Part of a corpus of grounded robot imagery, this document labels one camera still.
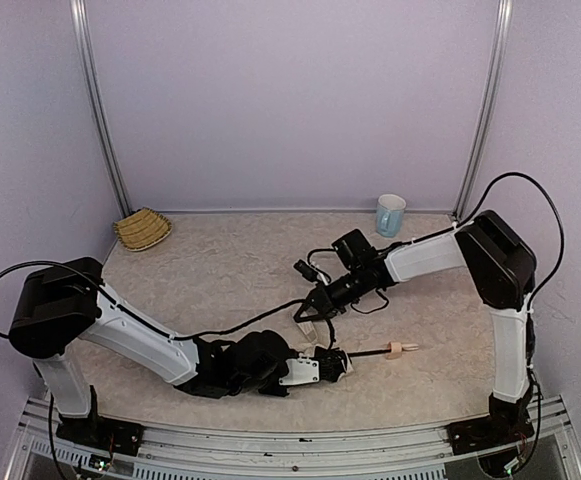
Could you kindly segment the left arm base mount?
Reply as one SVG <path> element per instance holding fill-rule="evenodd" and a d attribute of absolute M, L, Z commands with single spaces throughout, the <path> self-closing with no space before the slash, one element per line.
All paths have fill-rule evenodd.
<path fill-rule="evenodd" d="M 91 409 L 84 418 L 59 415 L 56 435 L 74 444 L 105 450 L 109 454 L 138 455 L 144 426 L 130 421 L 101 416 L 98 413 L 97 393 L 90 386 Z"/>

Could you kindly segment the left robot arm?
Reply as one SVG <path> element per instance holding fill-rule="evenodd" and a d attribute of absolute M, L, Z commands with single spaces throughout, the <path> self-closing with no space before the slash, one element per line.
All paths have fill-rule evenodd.
<path fill-rule="evenodd" d="M 238 341 L 181 336 L 119 297 L 91 257 L 36 267 L 25 279 L 8 339 L 33 360 L 64 418 L 85 419 L 97 405 L 69 352 L 76 340 L 105 347 L 188 395 L 211 399 L 249 390 L 285 397 L 291 387 L 335 383 L 351 370 L 343 350 L 315 345 L 297 351 L 271 330 Z"/>

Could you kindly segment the beige folding umbrella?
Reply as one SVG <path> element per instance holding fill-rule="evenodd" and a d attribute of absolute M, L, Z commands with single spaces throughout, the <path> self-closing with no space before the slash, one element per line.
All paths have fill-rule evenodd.
<path fill-rule="evenodd" d="M 331 335 L 331 339 L 330 339 L 330 343 L 326 347 L 324 347 L 320 344 L 316 344 L 314 346 L 308 347 L 303 352 L 306 352 L 308 349 L 311 349 L 314 347 L 322 347 L 322 348 L 327 348 L 327 349 L 332 349 L 332 348 L 341 349 L 340 347 L 334 346 L 334 329 L 332 328 L 332 325 L 329 325 L 329 333 Z M 393 360 L 393 359 L 399 358 L 403 353 L 414 352 L 414 351 L 417 351 L 419 348 L 420 348 L 420 346 L 417 343 L 402 343 L 402 342 L 392 341 L 392 342 L 389 342 L 385 347 L 380 348 L 380 349 L 363 350 L 363 351 L 356 351 L 356 352 L 346 352 L 343 349 L 341 349 L 341 350 L 343 350 L 349 356 L 350 371 L 348 374 L 350 374 L 353 371 L 353 364 L 352 364 L 353 359 L 367 358 L 367 357 L 373 357 L 373 356 L 384 356 L 387 360 Z"/>

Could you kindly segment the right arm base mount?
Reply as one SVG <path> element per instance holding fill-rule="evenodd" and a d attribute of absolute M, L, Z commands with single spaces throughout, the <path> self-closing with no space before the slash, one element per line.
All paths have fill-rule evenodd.
<path fill-rule="evenodd" d="M 532 437 L 534 427 L 528 413 L 531 398 L 530 390 L 516 402 L 507 402 L 491 394 L 487 415 L 447 425 L 453 454 L 486 450 Z"/>

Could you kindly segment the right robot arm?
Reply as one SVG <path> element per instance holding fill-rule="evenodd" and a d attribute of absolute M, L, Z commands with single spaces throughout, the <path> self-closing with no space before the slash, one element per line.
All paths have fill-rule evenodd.
<path fill-rule="evenodd" d="M 331 247 L 347 272 L 329 284 L 317 283 L 301 301 L 294 315 L 296 323 L 330 320 L 371 291 L 465 268 L 494 327 L 495 379 L 490 407 L 526 402 L 531 393 L 528 323 L 537 261 L 497 213 L 486 210 L 463 225 L 382 250 L 373 247 L 358 229 Z"/>

